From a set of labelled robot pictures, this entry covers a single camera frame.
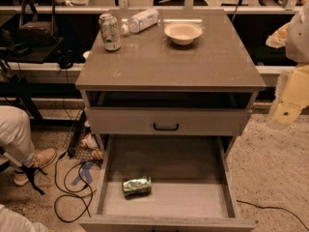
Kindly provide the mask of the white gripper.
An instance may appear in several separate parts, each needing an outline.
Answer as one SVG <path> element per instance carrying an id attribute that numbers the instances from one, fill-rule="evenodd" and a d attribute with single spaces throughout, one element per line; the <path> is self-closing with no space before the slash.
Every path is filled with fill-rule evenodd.
<path id="1" fill-rule="evenodd" d="M 280 48 L 285 45 L 290 23 L 277 29 L 266 40 L 266 45 Z M 309 105 L 309 66 L 297 65 L 290 72 L 282 71 L 278 77 L 275 100 L 269 110 L 267 125 L 271 129 L 288 128 Z"/>

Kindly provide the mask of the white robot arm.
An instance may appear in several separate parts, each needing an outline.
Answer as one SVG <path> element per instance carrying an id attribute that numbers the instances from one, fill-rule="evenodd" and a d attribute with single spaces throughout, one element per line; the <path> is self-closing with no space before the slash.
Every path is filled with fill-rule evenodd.
<path id="1" fill-rule="evenodd" d="M 285 47 L 288 59 L 296 67 L 282 71 L 277 79 L 275 100 L 269 110 L 268 125 L 282 130 L 290 126 L 309 105 L 309 3 L 267 38 L 266 45 Z"/>

